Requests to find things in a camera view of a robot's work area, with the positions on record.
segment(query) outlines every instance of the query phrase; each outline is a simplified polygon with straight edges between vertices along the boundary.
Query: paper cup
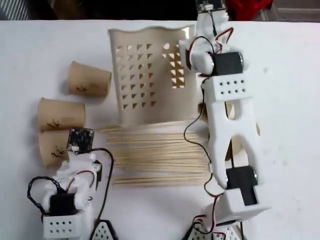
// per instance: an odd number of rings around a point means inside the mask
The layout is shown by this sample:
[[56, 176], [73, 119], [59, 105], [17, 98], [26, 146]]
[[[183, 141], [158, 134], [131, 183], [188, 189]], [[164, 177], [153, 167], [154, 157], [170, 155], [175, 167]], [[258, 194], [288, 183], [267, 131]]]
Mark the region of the paper cup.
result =
[[107, 96], [111, 72], [73, 61], [68, 73], [68, 93], [87, 96]]
[[86, 109], [83, 103], [41, 98], [38, 105], [38, 122], [41, 131], [83, 128]]
[[43, 164], [47, 168], [60, 167], [69, 160], [67, 143], [69, 130], [45, 131], [39, 133], [39, 148]]

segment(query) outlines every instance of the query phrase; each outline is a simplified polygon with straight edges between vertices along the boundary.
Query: red wire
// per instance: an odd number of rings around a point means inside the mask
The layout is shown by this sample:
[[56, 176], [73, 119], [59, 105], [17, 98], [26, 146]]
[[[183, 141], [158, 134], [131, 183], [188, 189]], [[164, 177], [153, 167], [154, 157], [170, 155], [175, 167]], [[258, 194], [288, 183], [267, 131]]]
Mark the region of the red wire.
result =
[[230, 39], [230, 37], [231, 37], [231, 35], [232, 35], [232, 33], [234, 32], [234, 28], [233, 27], [229, 27], [227, 30], [225, 30], [225, 31], [221, 32], [220, 34], [218, 34], [218, 36], [216, 36], [214, 40], [217, 41], [221, 36], [225, 35], [228, 32], [230, 32], [230, 33], [229, 33], [229, 35], [228, 35], [228, 37], [226, 39], [226, 42], [225, 42], [227, 44], [229, 39]]

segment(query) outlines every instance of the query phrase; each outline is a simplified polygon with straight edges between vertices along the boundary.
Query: white table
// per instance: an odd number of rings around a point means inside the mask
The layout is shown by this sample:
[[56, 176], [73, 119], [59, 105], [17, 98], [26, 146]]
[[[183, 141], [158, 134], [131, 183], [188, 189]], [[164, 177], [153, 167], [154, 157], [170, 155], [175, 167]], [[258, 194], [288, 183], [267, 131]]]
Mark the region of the white table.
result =
[[[48, 174], [37, 147], [41, 97], [85, 102], [87, 127], [117, 120], [114, 83], [105, 101], [66, 95], [71, 61], [112, 70], [107, 30], [151, 25], [181, 27], [182, 21], [0, 22], [0, 236], [42, 239], [40, 212], [27, 199], [31, 178]], [[320, 234], [320, 24], [230, 22], [230, 43], [250, 61], [254, 107], [261, 128], [263, 169], [272, 209], [245, 222], [252, 240], [314, 239]], [[103, 183], [94, 196], [96, 212]], [[32, 191], [43, 196], [43, 183]], [[192, 217], [210, 202], [201, 186], [115, 188], [102, 215], [120, 240], [180, 240]]]

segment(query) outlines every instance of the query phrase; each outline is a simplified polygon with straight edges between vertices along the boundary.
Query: bundle of wooden sticks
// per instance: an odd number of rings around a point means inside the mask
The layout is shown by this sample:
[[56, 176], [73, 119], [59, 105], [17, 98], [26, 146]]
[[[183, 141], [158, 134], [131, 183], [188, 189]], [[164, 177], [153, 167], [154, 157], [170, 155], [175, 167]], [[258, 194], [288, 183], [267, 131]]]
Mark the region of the bundle of wooden sticks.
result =
[[[199, 142], [194, 132], [190, 141]], [[118, 176], [121, 186], [202, 185], [208, 180], [208, 160], [198, 145], [187, 142], [179, 133], [111, 132], [107, 144], [116, 168], [152, 172], [152, 175]]]

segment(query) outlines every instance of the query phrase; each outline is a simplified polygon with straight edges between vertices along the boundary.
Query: red object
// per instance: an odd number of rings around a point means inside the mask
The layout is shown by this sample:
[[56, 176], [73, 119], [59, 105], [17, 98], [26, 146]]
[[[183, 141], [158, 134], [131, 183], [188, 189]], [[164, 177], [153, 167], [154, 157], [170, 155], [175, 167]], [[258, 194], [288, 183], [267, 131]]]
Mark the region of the red object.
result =
[[250, 21], [262, 9], [270, 9], [273, 0], [226, 0], [229, 9], [235, 13], [236, 21]]

